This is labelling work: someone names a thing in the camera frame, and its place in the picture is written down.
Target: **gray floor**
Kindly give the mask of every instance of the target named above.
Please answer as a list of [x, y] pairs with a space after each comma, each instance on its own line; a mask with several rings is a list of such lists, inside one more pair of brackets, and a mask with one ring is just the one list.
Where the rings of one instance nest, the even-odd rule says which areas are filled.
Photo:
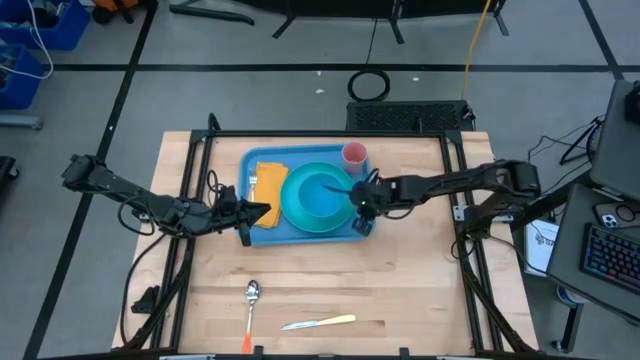
[[[620, 64], [640, 64], [636, 0], [591, 0], [597, 20]], [[240, 11], [256, 26], [172, 15], [162, 4], [153, 21], [141, 64], [362, 63], [371, 20], [298, 19], [279, 40], [270, 34], [283, 17], [229, 2], [208, 6]], [[576, 0], [511, 0], [504, 8], [511, 32], [503, 37], [489, 19], [475, 63], [604, 65]], [[57, 64], [127, 64], [144, 13], [127, 25], [90, 24], [78, 49], [54, 52]], [[372, 63], [463, 64], [478, 16], [401, 21], [407, 43], [395, 44], [381, 21]], [[451, 100], [460, 96], [462, 73], [390, 72], [388, 100]], [[350, 72], [137, 72], [107, 157], [123, 176], [149, 185], [161, 135], [203, 128], [215, 112], [225, 129], [343, 129]], [[74, 153], [95, 153], [105, 130], [122, 72], [60, 71], [38, 91], [33, 106], [17, 113], [43, 116], [40, 132], [0, 129], [0, 154], [18, 158], [22, 176], [0, 213], [0, 354], [22, 356], [47, 290], [79, 196], [60, 186], [60, 173]], [[625, 74], [640, 79], [640, 74]], [[561, 136], [606, 109], [610, 73], [472, 73], [469, 101], [479, 130], [489, 132], [497, 157], [524, 159], [542, 134]], [[381, 88], [362, 78], [363, 96]], [[572, 169], [559, 167], [564, 149], [534, 158], [543, 187]], [[116, 206], [91, 204], [69, 275], [40, 356], [107, 351], [119, 312], [122, 286], [136, 236], [118, 225]], [[524, 276], [542, 350], [563, 331], [567, 308], [553, 286]], [[633, 358], [640, 329], [596, 306], [587, 306], [576, 356]]]

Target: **keyboard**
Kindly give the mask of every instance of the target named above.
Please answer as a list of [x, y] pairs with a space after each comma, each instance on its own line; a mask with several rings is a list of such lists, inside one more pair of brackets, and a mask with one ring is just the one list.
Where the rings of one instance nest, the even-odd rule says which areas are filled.
[[588, 224], [581, 270], [640, 294], [640, 239]]

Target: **pink cup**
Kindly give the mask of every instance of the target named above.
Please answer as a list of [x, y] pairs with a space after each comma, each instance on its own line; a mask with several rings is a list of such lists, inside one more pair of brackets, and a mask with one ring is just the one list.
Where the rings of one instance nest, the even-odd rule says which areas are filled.
[[367, 160], [367, 148], [358, 142], [347, 143], [342, 147], [342, 159], [345, 170], [351, 175], [358, 175]]

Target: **wooden table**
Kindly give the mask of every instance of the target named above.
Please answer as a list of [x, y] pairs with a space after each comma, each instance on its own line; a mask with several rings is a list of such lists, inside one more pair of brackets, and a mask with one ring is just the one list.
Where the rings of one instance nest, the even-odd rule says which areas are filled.
[[[177, 196], [188, 149], [188, 132], [165, 133], [151, 190]], [[469, 167], [493, 161], [486, 133], [463, 133]], [[261, 146], [325, 144], [344, 138], [216, 138], [209, 164], [220, 182], [237, 185], [239, 163]], [[360, 138], [382, 177], [442, 174], [439, 141], [428, 138]], [[450, 146], [454, 167], [455, 152]], [[200, 158], [196, 159], [196, 168]], [[479, 203], [485, 191], [474, 193]], [[358, 243], [245, 248], [234, 231], [197, 239], [180, 341], [181, 353], [239, 353], [247, 321], [245, 287], [257, 280], [262, 293], [253, 319], [253, 343], [266, 353], [397, 355], [471, 354], [471, 335], [460, 266], [449, 249], [454, 241], [448, 197], [417, 207], [401, 221], [380, 218], [375, 231]], [[509, 227], [492, 234], [511, 241]], [[154, 239], [140, 237], [136, 256]], [[169, 241], [138, 265], [128, 304], [162, 281]], [[538, 347], [516, 254], [496, 241], [484, 242], [496, 304], [513, 328]], [[477, 302], [485, 348], [491, 348], [486, 313]], [[351, 324], [283, 332], [294, 321], [356, 314]], [[128, 337], [146, 315], [127, 312]], [[165, 324], [172, 323], [169, 311]], [[170, 326], [165, 325], [163, 345]], [[116, 332], [114, 346], [120, 345]]]

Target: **blue tray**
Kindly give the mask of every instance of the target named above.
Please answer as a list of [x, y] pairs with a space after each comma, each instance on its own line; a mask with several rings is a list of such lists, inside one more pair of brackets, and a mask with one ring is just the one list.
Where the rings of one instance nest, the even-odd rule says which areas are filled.
[[[326, 162], [343, 167], [342, 147], [344, 144], [311, 145], [311, 146], [281, 146], [256, 148], [247, 152], [240, 162], [240, 178], [238, 179], [238, 195], [249, 199], [249, 169], [256, 168], [258, 162], [278, 162], [289, 169], [289, 173], [298, 166], [311, 162]], [[363, 180], [370, 171], [369, 159], [364, 163], [360, 176], [352, 176], [355, 181]], [[353, 242], [362, 240], [362, 235], [351, 228], [356, 218], [353, 215], [341, 227], [322, 234], [313, 234], [293, 226], [282, 214], [278, 226], [273, 229], [263, 229], [259, 226], [251, 228], [251, 246], [272, 246], [319, 242]]]

